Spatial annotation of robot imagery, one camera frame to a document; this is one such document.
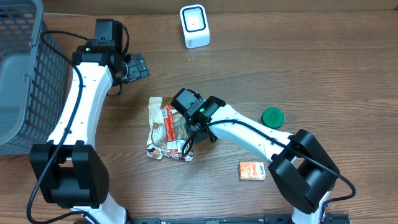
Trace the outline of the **red snack stick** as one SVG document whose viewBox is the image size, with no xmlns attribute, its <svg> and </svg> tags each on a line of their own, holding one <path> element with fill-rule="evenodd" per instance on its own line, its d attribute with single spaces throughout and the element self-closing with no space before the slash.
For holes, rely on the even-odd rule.
<svg viewBox="0 0 398 224">
<path fill-rule="evenodd" d="M 161 112 L 165 124 L 167 153 L 180 154 L 182 152 L 182 146 L 186 142 L 185 131 L 182 128 L 175 127 L 171 105 L 164 105 L 161 107 Z"/>
</svg>

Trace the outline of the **beige brown snack bag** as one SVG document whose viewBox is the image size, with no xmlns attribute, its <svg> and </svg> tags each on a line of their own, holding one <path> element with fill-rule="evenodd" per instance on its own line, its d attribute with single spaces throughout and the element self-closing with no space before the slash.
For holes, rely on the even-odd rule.
<svg viewBox="0 0 398 224">
<path fill-rule="evenodd" d="M 149 124 L 150 131 L 147 140 L 146 151 L 147 155 L 151 158 L 162 160 L 165 157 L 191 162 L 193 160 L 193 152 L 189 152 L 187 156 L 180 154 L 168 154 L 166 150 L 166 132 L 164 119 L 161 112 L 161 107 L 164 105 L 171 105 L 172 97 L 150 97 L 148 110 L 149 110 Z M 188 138 L 188 133 L 185 128 L 184 117 L 173 108 L 172 112 L 174 116 L 175 127 L 182 128 L 185 131 L 186 140 Z"/>
</svg>

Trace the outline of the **orange tissue pack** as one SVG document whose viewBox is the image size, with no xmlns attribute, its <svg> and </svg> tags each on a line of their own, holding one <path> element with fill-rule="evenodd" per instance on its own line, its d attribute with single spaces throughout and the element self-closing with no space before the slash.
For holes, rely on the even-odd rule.
<svg viewBox="0 0 398 224">
<path fill-rule="evenodd" d="M 264 180 L 266 170 L 263 162 L 240 162 L 239 178 L 241 180 Z"/>
</svg>

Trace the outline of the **green lid jar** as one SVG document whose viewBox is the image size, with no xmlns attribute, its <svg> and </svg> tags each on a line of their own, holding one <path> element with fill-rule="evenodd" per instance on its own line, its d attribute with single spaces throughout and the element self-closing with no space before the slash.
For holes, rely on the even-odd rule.
<svg viewBox="0 0 398 224">
<path fill-rule="evenodd" d="M 283 112 L 275 107 L 266 109 L 261 115 L 260 122 L 271 129 L 279 129 L 285 121 Z"/>
</svg>

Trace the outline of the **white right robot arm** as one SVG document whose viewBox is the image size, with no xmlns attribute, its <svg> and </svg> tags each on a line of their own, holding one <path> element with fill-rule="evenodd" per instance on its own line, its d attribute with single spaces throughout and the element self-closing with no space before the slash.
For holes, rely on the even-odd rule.
<svg viewBox="0 0 398 224">
<path fill-rule="evenodd" d="M 204 100 L 185 88 L 173 97 L 171 105 L 192 130 L 183 154 L 196 137 L 231 141 L 268 165 L 279 192 L 294 208 L 292 223 L 323 223 L 326 200 L 340 172 L 312 133 L 268 128 L 220 98 Z"/>
</svg>

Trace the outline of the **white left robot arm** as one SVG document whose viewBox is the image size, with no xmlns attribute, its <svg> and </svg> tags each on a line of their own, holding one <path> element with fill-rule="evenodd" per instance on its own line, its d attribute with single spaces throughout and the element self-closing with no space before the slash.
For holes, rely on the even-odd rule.
<svg viewBox="0 0 398 224">
<path fill-rule="evenodd" d="M 34 144 L 30 163 L 37 183 L 26 214 L 31 223 L 37 192 L 47 203 L 68 209 L 53 223 L 82 215 L 88 223 L 132 223 L 128 209 L 109 193 L 109 172 L 95 150 L 101 109 L 109 90 L 150 75 L 142 54 L 128 53 L 126 26 L 114 19 L 97 19 L 95 36 L 66 58 L 72 83 L 56 127 L 45 144 Z"/>
</svg>

